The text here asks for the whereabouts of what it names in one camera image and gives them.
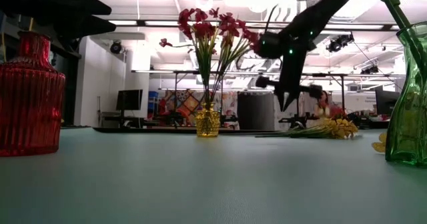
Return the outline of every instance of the red vase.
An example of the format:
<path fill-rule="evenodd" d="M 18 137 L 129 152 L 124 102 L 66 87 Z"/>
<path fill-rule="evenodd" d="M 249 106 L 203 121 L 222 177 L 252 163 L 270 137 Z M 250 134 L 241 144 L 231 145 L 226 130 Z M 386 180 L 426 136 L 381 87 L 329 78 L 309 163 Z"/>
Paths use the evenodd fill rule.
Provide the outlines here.
<path fill-rule="evenodd" d="M 65 76 L 49 63 L 50 40 L 20 32 L 19 56 L 0 65 L 0 156 L 59 147 Z"/>

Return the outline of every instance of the ceiling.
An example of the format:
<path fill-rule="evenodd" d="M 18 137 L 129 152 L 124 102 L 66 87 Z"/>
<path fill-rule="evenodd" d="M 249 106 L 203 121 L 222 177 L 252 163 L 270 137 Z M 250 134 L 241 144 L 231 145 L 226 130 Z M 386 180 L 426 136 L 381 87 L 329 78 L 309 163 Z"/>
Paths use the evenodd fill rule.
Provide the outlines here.
<path fill-rule="evenodd" d="M 102 18 L 109 20 L 177 20 L 179 12 L 183 9 L 195 7 L 195 0 L 100 0 L 109 5 L 113 12 L 110 16 Z M 267 0 L 258 0 L 257 8 L 262 7 L 262 3 Z M 244 21 L 265 21 L 269 9 L 262 12 L 253 12 L 257 9 L 246 7 L 236 7 L 239 1 L 236 0 L 213 0 L 213 7 L 219 7 L 220 13 L 232 12 L 239 19 Z M 303 10 L 304 6 L 310 5 L 306 2 L 297 4 L 296 1 L 288 0 L 283 10 L 289 10 L 285 19 L 278 18 L 276 21 L 291 21 L 296 12 Z M 427 17 L 427 0 L 401 0 L 401 8 L 407 15 L 411 23 L 425 21 Z M 389 14 L 387 7 L 380 1 L 377 1 L 371 7 L 367 8 L 363 14 L 356 18 L 347 19 L 352 23 L 381 23 L 394 24 L 394 20 Z M 179 31 L 171 27 L 118 27 L 116 34 L 143 33 L 145 40 L 151 49 L 151 64 L 155 69 L 188 69 L 190 56 L 187 48 L 163 48 L 158 45 L 161 38 L 167 38 L 174 45 L 179 43 Z M 325 35 L 323 40 L 318 43 L 318 48 L 307 56 L 304 72 L 317 73 L 350 73 L 359 74 L 360 70 L 372 62 L 378 64 L 380 70 L 384 73 L 402 74 L 404 68 L 395 67 L 395 59 L 401 58 L 402 46 L 396 37 L 396 32 L 381 31 L 355 31 L 353 32 L 355 42 L 349 44 L 337 53 L 326 51 L 326 45 L 331 38 L 337 35 Z M 109 39 L 108 34 L 98 35 L 95 38 Z M 123 40 L 123 44 L 131 49 L 133 41 Z M 262 59 L 245 59 L 246 63 L 258 62 L 262 66 L 265 60 Z"/>

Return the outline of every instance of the green vase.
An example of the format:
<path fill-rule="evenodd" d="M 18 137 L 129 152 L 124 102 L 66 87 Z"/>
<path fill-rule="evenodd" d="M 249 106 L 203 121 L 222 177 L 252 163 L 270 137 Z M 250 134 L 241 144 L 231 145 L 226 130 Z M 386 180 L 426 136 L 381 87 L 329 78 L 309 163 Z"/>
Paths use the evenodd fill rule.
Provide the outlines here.
<path fill-rule="evenodd" d="M 427 23 L 398 32 L 404 45 L 406 80 L 387 132 L 386 160 L 427 167 L 427 60 L 417 65 L 410 44 L 427 53 Z"/>

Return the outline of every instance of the computer monitor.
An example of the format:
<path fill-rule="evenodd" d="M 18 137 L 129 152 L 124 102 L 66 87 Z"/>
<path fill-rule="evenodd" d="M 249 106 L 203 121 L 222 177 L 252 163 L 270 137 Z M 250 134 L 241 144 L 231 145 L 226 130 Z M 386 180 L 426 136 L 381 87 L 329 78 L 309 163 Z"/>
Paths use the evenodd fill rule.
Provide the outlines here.
<path fill-rule="evenodd" d="M 117 110 L 138 111 L 141 109 L 142 90 L 119 91 Z"/>
<path fill-rule="evenodd" d="M 400 93 L 394 91 L 375 91 L 376 110 L 379 115 L 391 115 Z"/>

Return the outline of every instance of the person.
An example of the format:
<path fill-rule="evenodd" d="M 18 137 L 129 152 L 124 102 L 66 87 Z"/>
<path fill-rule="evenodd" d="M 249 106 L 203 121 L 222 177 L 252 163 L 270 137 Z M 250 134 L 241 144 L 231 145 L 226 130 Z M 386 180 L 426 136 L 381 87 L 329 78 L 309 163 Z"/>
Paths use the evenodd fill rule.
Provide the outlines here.
<path fill-rule="evenodd" d="M 319 118 L 327 118 L 330 116 L 329 97 L 326 91 L 322 91 L 322 96 L 318 99 L 318 103 L 314 107 L 314 115 Z"/>

